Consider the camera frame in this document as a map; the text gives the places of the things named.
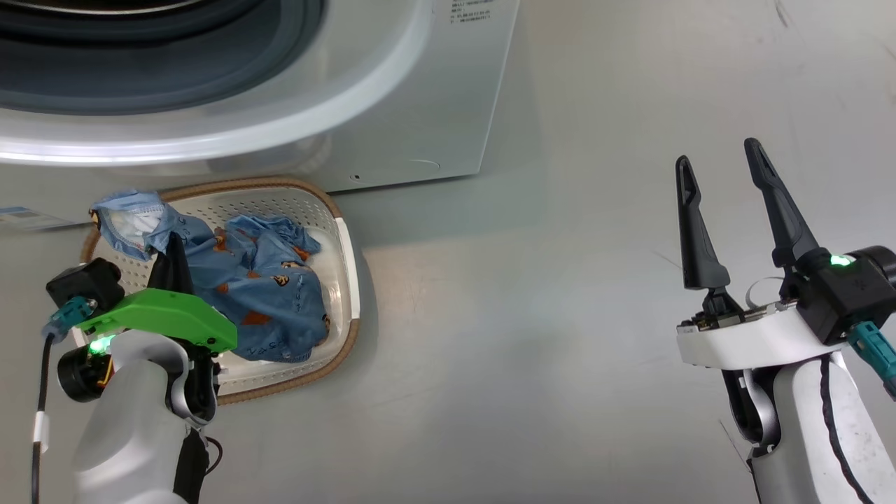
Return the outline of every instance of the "washing machine door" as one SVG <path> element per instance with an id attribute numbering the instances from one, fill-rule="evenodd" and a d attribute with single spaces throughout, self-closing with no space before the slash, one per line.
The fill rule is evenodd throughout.
<path id="1" fill-rule="evenodd" d="M 0 162 L 221 158 L 333 128 L 417 62 L 433 0 L 0 0 Z"/>

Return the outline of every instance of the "washing machine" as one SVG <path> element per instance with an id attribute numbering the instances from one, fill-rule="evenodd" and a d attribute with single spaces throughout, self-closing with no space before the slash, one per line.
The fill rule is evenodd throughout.
<path id="1" fill-rule="evenodd" d="M 0 0 L 0 228 L 127 188 L 475 174 L 519 0 Z"/>

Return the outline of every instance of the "teal cable connector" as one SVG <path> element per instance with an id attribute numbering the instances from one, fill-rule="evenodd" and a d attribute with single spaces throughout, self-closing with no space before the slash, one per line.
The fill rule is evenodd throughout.
<path id="1" fill-rule="evenodd" d="M 874 368 L 883 380 L 883 388 L 896 401 L 896 351 L 874 322 L 861 322 L 853 326 L 848 336 L 849 346 L 862 361 Z"/>
<path id="2" fill-rule="evenodd" d="M 52 337 L 53 344 L 59 343 L 72 327 L 90 318 L 96 307 L 96 301 L 75 296 L 50 316 L 49 322 L 40 330 L 40 335 L 44 338 Z"/>

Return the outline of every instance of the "green led light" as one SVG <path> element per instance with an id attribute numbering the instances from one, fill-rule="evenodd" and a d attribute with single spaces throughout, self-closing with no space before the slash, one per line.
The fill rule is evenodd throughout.
<path id="1" fill-rule="evenodd" d="M 853 262 L 855 262 L 855 260 L 856 259 L 853 259 L 852 257 L 849 257 L 849 256 L 831 256 L 831 265 L 832 266 L 849 266 Z"/>
<path id="2" fill-rule="evenodd" d="M 87 347 L 88 352 L 94 355 L 106 355 L 109 344 L 112 343 L 112 338 L 114 337 L 115 335 L 106 336 L 105 338 L 100 338 L 96 341 L 90 342 Z"/>

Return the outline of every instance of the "black cable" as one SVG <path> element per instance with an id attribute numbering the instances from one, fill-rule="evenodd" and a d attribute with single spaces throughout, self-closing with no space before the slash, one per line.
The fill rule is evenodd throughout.
<path id="1" fill-rule="evenodd" d="M 206 436 L 206 439 L 209 440 L 209 442 L 210 442 L 212 445 L 218 447 L 218 459 L 215 460 L 215 463 L 212 464 L 211 467 L 209 467 L 209 470 L 205 472 L 205 475 L 208 476 L 209 474 L 211 474 L 212 471 L 215 470 L 215 468 L 218 467 L 218 464 L 221 463 L 221 458 L 224 457 L 224 447 L 223 447 L 223 446 L 220 444 L 220 442 L 219 442 L 217 439 L 215 439 L 215 438 L 209 438 L 209 437 Z"/>
<path id="2" fill-rule="evenodd" d="M 40 383 L 38 384 L 38 413 L 47 409 L 47 382 L 50 374 L 50 347 L 53 346 L 54 335 L 47 335 L 44 351 L 40 359 Z M 31 504 L 40 503 L 40 441 L 31 446 Z"/>
<path id="3" fill-rule="evenodd" d="M 856 476 L 849 468 L 849 461 L 843 454 L 843 447 L 840 445 L 840 438 L 837 436 L 837 427 L 834 425 L 834 411 L 831 403 L 831 360 L 822 357 L 822 416 L 824 417 L 824 425 L 828 428 L 828 438 L 831 440 L 831 449 L 834 456 L 840 462 L 840 470 L 843 471 L 843 477 L 849 483 L 849 486 L 856 491 L 858 499 L 863 504 L 874 504 L 862 485 L 858 483 Z"/>

